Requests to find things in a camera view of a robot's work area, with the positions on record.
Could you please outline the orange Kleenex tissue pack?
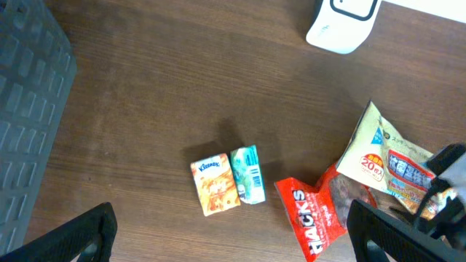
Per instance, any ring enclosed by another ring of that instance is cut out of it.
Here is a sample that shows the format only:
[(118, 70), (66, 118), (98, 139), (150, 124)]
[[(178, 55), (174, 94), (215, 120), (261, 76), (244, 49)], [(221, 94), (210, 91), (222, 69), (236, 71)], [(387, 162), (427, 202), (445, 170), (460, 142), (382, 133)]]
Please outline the orange Kleenex tissue pack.
[(190, 164), (204, 216), (240, 206), (240, 197), (226, 154), (217, 154)]

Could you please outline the beige wet wipes pack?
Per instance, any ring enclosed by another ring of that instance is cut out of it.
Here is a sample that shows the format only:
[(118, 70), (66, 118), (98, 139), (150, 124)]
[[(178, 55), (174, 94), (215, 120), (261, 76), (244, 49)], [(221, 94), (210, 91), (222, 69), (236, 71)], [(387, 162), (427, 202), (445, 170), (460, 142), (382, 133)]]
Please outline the beige wet wipes pack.
[(415, 214), (436, 178), (427, 167), (432, 156), (433, 153), (403, 138), (370, 101), (336, 170), (365, 186), (393, 195)]

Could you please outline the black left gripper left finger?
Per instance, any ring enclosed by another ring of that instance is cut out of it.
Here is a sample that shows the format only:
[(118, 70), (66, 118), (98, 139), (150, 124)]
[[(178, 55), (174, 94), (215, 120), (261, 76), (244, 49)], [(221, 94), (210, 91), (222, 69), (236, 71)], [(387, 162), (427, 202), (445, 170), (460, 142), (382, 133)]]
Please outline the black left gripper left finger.
[(117, 219), (104, 202), (47, 234), (1, 257), (2, 261), (109, 262)]

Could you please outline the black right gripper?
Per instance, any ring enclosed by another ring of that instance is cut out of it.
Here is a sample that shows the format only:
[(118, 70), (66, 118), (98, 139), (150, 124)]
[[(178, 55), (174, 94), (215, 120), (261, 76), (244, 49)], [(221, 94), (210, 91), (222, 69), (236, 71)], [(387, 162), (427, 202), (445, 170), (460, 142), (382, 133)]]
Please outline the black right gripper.
[[(414, 215), (413, 227), (434, 239), (444, 236), (452, 248), (465, 250), (465, 144), (453, 143), (430, 158), (426, 165), (436, 174)], [(456, 193), (429, 221), (421, 214), (430, 199), (449, 189)]]

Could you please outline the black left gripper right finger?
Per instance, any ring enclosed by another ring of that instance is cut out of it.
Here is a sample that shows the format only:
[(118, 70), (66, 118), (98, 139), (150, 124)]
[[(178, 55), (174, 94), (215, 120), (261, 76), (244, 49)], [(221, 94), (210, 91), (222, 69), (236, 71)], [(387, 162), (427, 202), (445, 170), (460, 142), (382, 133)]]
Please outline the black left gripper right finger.
[(354, 200), (350, 206), (347, 229), (357, 261), (465, 260), (463, 252), (360, 200)]

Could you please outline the red Hacks candy bag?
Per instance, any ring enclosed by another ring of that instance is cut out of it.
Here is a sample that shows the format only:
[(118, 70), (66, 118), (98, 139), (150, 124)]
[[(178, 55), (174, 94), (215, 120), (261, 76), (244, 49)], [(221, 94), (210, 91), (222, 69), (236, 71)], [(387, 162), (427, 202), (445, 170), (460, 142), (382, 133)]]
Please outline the red Hacks candy bag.
[(313, 186), (289, 177), (276, 182), (275, 187), (307, 261), (315, 261), (347, 233), (353, 200), (377, 206), (369, 187), (337, 172), (334, 164)]

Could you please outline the green Kleenex tissue pack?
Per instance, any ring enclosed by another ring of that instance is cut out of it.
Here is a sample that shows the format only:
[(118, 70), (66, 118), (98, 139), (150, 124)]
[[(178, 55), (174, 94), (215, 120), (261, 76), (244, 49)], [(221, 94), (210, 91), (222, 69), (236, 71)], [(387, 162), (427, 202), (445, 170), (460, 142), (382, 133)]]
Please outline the green Kleenex tissue pack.
[(265, 202), (264, 181), (256, 146), (232, 151), (230, 161), (240, 200), (249, 205)]

